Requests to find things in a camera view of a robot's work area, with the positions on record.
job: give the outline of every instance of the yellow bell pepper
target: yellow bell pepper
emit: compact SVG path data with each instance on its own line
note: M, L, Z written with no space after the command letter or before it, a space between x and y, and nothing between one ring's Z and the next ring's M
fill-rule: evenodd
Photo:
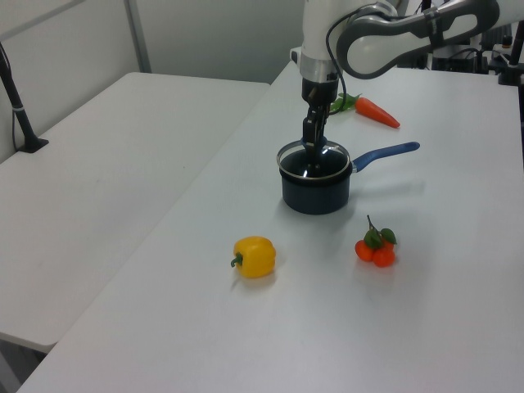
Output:
M275 267L277 252L269 239L260 236L245 237L235 243L235 259L231 267L237 266L238 272L248 278L257 278L270 274Z

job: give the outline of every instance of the pot rim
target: pot rim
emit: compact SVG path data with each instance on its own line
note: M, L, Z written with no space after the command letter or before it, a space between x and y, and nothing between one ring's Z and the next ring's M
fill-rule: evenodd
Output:
M277 153L277 164L278 164L278 168L280 169L281 171L281 174L282 175L286 175L286 176L289 176L289 177L292 177L294 179L297 179L297 180L300 180L301 182L325 182L326 180L329 180L329 179L334 179L334 178L337 178L343 174L345 174L346 172L348 172L348 168L351 167L351 159L350 159L350 153L342 146L342 145L339 145L338 143L336 142L332 142L332 141L326 141L326 144L323 146L324 148L327 148L328 150L334 150L334 151L340 151L342 154L344 154L346 157L347 157L347 162L346 164L344 165L344 167L342 169L340 169L339 171L337 171L336 173L334 174L329 174L328 176L323 176L321 178L311 178L311 177L308 177L308 176L300 176L298 174L293 174L292 172L289 172L288 170L284 169L282 167L282 155L291 150L293 147L300 147L302 146L302 141L294 141L294 142L291 142L291 143L288 143L286 146L284 146L283 148L281 148L278 153Z

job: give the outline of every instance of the pepper stem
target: pepper stem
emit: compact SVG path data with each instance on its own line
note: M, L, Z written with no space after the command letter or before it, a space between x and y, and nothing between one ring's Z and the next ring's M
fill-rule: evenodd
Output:
M231 267L234 268L235 264L239 264L242 266L242 254L240 252L237 253L237 257L231 261Z

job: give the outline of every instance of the tomato cluster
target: tomato cluster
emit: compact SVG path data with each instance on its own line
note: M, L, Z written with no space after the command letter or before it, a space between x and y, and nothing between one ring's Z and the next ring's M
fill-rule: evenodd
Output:
M386 268L395 263L396 237L389 228L378 230L368 215L369 230L363 240L355 244L355 252L365 262L373 262L379 268Z

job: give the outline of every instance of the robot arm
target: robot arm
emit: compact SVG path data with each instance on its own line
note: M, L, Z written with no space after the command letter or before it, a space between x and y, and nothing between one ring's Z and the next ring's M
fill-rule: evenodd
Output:
M375 78L407 56L520 20L522 0L453 0L408 17L398 17L382 0L306 0L304 42L291 58L300 67L302 98L309 104L302 137L308 156L314 161L325 143L340 67L356 78Z

